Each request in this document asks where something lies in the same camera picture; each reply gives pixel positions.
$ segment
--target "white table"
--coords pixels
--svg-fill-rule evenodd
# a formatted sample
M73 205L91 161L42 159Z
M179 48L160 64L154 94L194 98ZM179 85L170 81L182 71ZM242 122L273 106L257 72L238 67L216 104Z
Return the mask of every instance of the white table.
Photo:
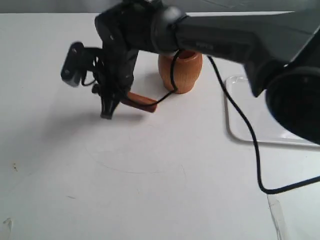
M100 46L96 14L0 14L0 222L13 240L275 240L251 144L226 131L205 59L192 92L149 114L100 119L90 88L60 79L72 42ZM217 59L223 78L244 74ZM166 93L141 52L133 92ZM268 188L320 174L316 148L262 145ZM276 196L289 238L319 239L320 184Z

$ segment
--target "wooden stick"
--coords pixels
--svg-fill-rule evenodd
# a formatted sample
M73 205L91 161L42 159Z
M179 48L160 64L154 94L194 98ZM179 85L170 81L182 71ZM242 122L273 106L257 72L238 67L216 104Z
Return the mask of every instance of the wooden stick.
M157 102L156 100L153 100L153 99L145 97L145 96L140 96L140 95L132 93L132 92L129 92L127 96L132 101L137 102L142 105L149 105L149 104L154 104ZM155 104L153 106L140 106L140 105L137 105L127 99L121 100L121 103L124 105L130 106L130 107L133 107L135 109L140 109L140 110L143 110L143 111L146 111L149 113L154 113L157 109L157 106L158 106L157 104Z

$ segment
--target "wooden vase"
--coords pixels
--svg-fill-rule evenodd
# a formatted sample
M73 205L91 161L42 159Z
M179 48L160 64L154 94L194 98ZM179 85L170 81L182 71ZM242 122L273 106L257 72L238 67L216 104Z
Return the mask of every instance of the wooden vase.
M163 80L164 87L172 91L170 69L173 61L172 56L159 55L158 69ZM202 54L193 51L183 51L174 66L174 82L178 90L176 94L185 94L192 90L199 78L202 69Z

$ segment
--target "white tray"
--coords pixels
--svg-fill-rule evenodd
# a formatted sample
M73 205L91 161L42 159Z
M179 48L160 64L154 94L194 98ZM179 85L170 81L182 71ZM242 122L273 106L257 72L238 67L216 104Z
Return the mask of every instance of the white tray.
M289 144L300 146L318 145L304 140L284 129L273 119L265 102L265 92L258 98L251 93L248 79L232 76L225 81L231 97L249 119L260 143ZM238 140L252 142L248 127L229 101L226 104L230 133Z

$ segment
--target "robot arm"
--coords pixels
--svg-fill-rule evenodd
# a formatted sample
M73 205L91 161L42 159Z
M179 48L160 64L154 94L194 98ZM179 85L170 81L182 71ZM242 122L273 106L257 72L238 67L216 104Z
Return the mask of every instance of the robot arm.
M101 71L102 116L111 118L130 93L138 51L179 49L241 63L255 97L266 90L273 117L298 136L320 144L320 14L191 17L161 0L123 0L95 19L102 49L71 46L61 77L77 86L93 68Z

